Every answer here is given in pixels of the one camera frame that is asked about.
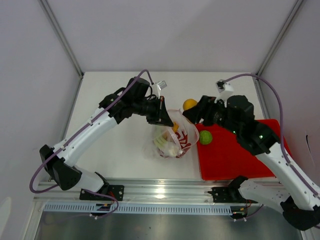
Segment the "yellow lemon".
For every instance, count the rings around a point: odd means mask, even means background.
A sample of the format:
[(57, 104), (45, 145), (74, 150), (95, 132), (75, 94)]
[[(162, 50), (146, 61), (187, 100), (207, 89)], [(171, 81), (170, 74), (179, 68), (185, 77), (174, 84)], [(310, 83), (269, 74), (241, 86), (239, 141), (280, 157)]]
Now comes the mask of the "yellow lemon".
[(189, 110), (189, 109), (195, 107), (197, 105), (197, 103), (198, 102), (196, 100), (194, 100), (192, 98), (189, 98), (189, 99), (184, 101), (184, 103), (182, 105), (182, 108), (183, 108), (184, 111), (186, 111), (186, 110)]

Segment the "clear zip top bag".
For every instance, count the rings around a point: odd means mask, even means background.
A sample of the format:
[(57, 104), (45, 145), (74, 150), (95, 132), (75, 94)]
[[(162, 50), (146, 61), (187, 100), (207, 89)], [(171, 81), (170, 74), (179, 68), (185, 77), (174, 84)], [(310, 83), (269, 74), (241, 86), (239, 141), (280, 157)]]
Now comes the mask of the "clear zip top bag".
[(153, 159), (180, 159), (194, 146), (200, 134), (180, 109), (170, 109), (173, 127), (152, 125), (143, 144), (143, 154)]

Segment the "orange toy food piece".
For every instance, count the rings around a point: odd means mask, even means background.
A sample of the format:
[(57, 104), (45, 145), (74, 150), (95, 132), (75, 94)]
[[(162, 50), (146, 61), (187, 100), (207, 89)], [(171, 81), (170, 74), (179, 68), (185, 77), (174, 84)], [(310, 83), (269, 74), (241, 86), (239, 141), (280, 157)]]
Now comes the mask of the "orange toy food piece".
[(178, 129), (179, 129), (179, 125), (178, 125), (176, 122), (173, 122), (172, 131), (173, 131), (174, 133), (176, 133), (176, 132), (178, 131)]

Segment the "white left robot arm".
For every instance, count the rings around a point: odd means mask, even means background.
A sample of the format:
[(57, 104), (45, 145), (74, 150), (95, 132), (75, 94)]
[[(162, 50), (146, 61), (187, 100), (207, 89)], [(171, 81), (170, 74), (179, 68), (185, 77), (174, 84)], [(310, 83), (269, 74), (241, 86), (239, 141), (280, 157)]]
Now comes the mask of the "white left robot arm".
[(133, 115), (143, 116), (152, 125), (146, 147), (159, 158), (179, 159), (200, 138), (195, 125), (181, 110), (168, 110), (165, 98), (152, 91), (154, 83), (139, 76), (107, 95), (93, 114), (73, 135), (53, 147), (45, 144), (39, 150), (43, 168), (62, 190), (73, 187), (90, 190), (97, 200), (108, 196), (109, 184), (98, 172), (77, 167), (83, 153), (102, 135)]

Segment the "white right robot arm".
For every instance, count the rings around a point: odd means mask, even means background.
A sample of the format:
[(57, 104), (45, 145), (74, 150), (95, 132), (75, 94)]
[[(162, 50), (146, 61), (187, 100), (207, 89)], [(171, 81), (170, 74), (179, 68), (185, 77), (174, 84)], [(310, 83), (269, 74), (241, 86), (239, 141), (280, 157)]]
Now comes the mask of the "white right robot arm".
[(284, 148), (283, 137), (255, 119), (254, 106), (244, 95), (234, 95), (226, 101), (204, 95), (197, 107), (197, 118), (204, 126), (217, 125), (233, 134), (237, 144), (262, 162), (285, 188), (284, 192), (278, 192), (238, 176), (228, 189), (232, 201), (245, 198), (266, 205), (301, 231), (319, 228), (319, 185)]

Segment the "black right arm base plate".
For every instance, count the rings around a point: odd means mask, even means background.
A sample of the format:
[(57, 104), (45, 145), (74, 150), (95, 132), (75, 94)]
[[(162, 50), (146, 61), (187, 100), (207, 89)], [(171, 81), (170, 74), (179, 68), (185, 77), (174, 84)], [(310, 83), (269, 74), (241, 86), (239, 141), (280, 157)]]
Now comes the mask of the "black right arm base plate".
[(231, 204), (256, 204), (257, 201), (252, 199), (243, 198), (238, 189), (227, 186), (212, 187), (209, 191), (205, 192), (211, 195), (214, 203), (231, 203)]

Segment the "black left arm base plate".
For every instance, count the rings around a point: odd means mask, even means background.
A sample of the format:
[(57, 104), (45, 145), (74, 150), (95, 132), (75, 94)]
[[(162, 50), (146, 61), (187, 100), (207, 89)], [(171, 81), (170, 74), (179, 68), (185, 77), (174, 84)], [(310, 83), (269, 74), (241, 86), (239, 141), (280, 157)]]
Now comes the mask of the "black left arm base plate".
[(117, 201), (122, 201), (124, 197), (124, 185), (104, 185), (98, 192), (90, 193), (85, 189), (81, 189), (79, 199), (82, 201), (112, 201), (112, 198)]

